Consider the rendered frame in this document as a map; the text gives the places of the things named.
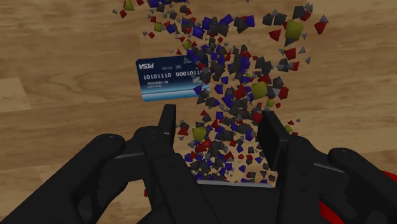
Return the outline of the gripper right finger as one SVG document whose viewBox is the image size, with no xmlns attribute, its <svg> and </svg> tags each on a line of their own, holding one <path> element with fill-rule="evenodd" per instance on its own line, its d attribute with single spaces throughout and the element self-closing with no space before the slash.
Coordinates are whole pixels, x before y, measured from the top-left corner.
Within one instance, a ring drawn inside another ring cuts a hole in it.
<svg viewBox="0 0 397 224">
<path fill-rule="evenodd" d="M 258 140 L 278 173 L 277 224 L 330 224 L 320 200 L 345 224 L 397 224 L 397 182 L 354 150 L 322 153 L 288 134 L 273 111 L 261 115 Z"/>
</svg>

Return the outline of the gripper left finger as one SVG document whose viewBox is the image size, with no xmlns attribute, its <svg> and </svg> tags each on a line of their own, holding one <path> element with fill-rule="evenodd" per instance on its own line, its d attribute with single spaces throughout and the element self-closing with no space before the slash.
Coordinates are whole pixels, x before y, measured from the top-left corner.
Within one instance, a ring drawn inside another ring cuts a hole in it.
<svg viewBox="0 0 397 224">
<path fill-rule="evenodd" d="M 183 157 L 173 150 L 176 105 L 126 141 L 93 138 L 0 224 L 97 224 L 127 183 L 143 179 L 151 211 L 137 224 L 219 224 Z"/>
</svg>

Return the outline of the red curved object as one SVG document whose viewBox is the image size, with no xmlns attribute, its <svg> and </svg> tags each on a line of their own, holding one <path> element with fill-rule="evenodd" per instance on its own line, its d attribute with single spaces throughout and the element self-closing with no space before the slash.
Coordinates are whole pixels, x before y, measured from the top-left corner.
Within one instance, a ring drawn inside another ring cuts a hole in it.
<svg viewBox="0 0 397 224">
<path fill-rule="evenodd" d="M 394 182 L 397 182 L 397 175 L 387 171 L 383 171 L 383 173 L 389 176 Z M 319 201 L 319 207 L 321 216 L 330 224 L 345 224 L 340 217 L 321 200 Z"/>
</svg>

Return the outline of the multicoloured shard cluster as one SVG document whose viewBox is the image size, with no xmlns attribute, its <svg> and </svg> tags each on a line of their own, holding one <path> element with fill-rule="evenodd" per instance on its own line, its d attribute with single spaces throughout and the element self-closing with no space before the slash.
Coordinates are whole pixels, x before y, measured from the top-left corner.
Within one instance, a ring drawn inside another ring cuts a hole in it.
<svg viewBox="0 0 397 224">
<path fill-rule="evenodd" d="M 312 5 L 296 6 L 293 16 L 274 11 L 263 17 L 263 24 L 272 27 L 270 37 L 285 38 L 285 49 L 277 65 L 263 57 L 251 55 L 249 50 L 228 49 L 224 38 L 231 26 L 238 32 L 254 27 L 254 16 L 204 18 L 197 22 L 190 17 L 189 9 L 182 6 L 184 14 L 179 18 L 175 11 L 169 13 L 169 21 L 155 22 L 155 32 L 166 31 L 180 39 L 182 47 L 175 56 L 184 55 L 201 70 L 200 79 L 210 86 L 197 94 L 197 103 L 214 109 L 211 116 L 207 110 L 201 112 L 201 121 L 195 127 L 187 123 L 178 124 L 179 137 L 191 136 L 192 149 L 184 157 L 193 177 L 199 181 L 228 181 L 234 172 L 234 161 L 241 160 L 239 171 L 242 181 L 268 183 L 273 176 L 265 171 L 250 172 L 250 163 L 262 164 L 264 154 L 254 148 L 244 148 L 245 141 L 256 137 L 254 126 L 258 125 L 262 113 L 275 106 L 275 98 L 285 99 L 288 88 L 280 77 L 271 78 L 273 69 L 296 71 L 299 61 L 292 43 L 305 38 L 303 22 L 312 15 Z"/>
</svg>

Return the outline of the blue bank card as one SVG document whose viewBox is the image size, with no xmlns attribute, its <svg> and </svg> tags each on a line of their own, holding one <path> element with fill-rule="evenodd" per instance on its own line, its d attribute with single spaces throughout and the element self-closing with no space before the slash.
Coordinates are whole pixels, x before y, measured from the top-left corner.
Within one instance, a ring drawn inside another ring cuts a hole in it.
<svg viewBox="0 0 397 224">
<path fill-rule="evenodd" d="M 196 97 L 210 89 L 198 65 L 184 55 L 138 59 L 136 68 L 145 102 Z"/>
</svg>

